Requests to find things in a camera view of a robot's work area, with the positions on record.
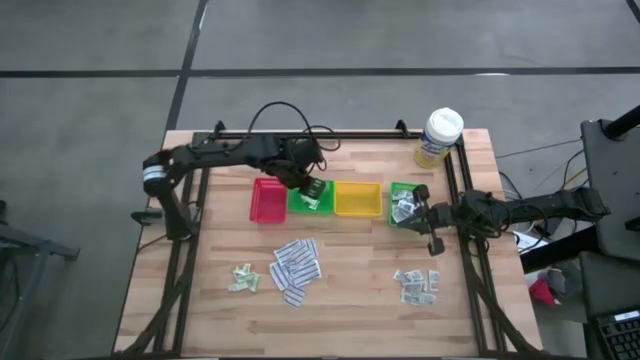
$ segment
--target gray concrete floor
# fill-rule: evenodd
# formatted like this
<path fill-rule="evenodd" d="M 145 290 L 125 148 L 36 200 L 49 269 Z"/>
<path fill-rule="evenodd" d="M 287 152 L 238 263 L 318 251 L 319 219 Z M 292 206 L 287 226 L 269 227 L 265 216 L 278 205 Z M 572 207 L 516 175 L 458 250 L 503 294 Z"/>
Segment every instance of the gray concrete floor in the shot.
<path fill-rule="evenodd" d="M 197 0 L 5 0 L 0 70 L 179 69 Z M 194 68 L 638 66 L 622 0 L 211 0 Z M 16 227 L 80 246 L 53 259 L 20 358 L 108 354 L 176 79 L 0 79 L 0 198 Z M 639 75 L 191 79 L 178 129 L 245 128 L 286 100 L 335 128 L 420 127 L 449 106 L 489 128 L 497 155 L 579 137 L 637 105 Z M 300 128 L 281 109 L 257 128 Z M 580 143 L 498 159 L 525 195 L 553 191 Z M 576 171 L 583 166 L 578 160 Z M 539 316 L 545 347 L 583 355 L 575 326 Z M 570 346 L 558 339 L 569 339 Z"/>

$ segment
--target yellow bin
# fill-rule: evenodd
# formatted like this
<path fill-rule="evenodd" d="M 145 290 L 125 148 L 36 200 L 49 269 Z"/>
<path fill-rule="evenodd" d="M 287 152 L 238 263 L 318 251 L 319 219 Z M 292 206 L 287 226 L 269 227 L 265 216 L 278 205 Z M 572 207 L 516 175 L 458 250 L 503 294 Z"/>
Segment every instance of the yellow bin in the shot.
<path fill-rule="evenodd" d="M 382 184 L 336 181 L 334 186 L 336 215 L 357 217 L 382 215 Z"/>

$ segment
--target red object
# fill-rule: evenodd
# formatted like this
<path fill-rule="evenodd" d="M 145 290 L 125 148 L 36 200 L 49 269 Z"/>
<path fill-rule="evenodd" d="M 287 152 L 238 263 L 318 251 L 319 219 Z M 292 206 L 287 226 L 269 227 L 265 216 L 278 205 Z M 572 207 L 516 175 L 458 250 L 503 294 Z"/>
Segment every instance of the red object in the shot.
<path fill-rule="evenodd" d="M 536 282 L 531 284 L 529 287 L 529 293 L 534 298 L 549 306 L 556 306 L 555 301 L 553 301 L 553 295 L 551 295 L 551 290 L 549 290 L 549 285 L 545 279 L 538 279 Z"/>
<path fill-rule="evenodd" d="M 249 220 L 259 224 L 280 224 L 287 216 L 287 188 L 277 179 L 257 178 Z"/>

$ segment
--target white lid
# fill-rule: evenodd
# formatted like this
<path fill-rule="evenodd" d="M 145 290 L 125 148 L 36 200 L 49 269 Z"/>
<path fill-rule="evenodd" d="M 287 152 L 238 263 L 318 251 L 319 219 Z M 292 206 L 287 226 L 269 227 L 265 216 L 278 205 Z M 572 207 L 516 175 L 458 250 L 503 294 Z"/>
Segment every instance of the white lid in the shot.
<path fill-rule="evenodd" d="M 460 114 L 449 108 L 442 108 L 431 114 L 426 130 L 434 140 L 448 144 L 458 140 L 463 128 L 464 120 Z"/>

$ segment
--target wooden table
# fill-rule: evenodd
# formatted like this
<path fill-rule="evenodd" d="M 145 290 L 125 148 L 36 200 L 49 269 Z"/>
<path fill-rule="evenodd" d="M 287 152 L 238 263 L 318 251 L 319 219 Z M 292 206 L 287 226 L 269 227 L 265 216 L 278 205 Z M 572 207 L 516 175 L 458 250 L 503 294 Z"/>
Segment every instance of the wooden table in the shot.
<path fill-rule="evenodd" d="M 164 146 L 189 143 L 192 133 L 169 131 Z M 500 196 L 488 131 L 465 130 L 464 138 L 474 187 Z M 418 167 L 412 158 L 415 144 L 416 140 L 343 140 L 339 151 L 325 152 L 328 169 L 316 170 L 314 176 L 384 183 L 384 214 L 374 219 L 288 214 L 281 225 L 255 224 L 249 221 L 252 184 L 265 175 L 246 166 L 212 169 L 183 356 L 477 355 L 455 230 L 438 231 L 446 252 L 431 257 L 425 236 L 391 228 L 387 222 L 393 181 L 427 184 L 430 204 L 449 201 L 444 167 Z M 163 233 L 162 225 L 148 227 L 141 244 Z M 323 277 L 307 287 L 302 307 L 294 309 L 283 302 L 268 266 L 275 261 L 274 249 L 308 237 L 318 242 Z M 126 348 L 157 310 L 169 252 L 170 243 L 164 241 L 138 255 L 116 350 Z M 540 348 L 513 237 L 492 240 L 489 260 L 501 306 L 527 340 Z M 231 270 L 244 263 L 251 263 L 263 276 L 257 294 L 227 291 L 233 283 Z M 396 269 L 440 271 L 437 303 L 424 307 L 401 303 L 401 287 L 393 280 Z M 491 338 L 487 314 L 483 309 Z M 173 329 L 167 334 L 173 336 Z"/>

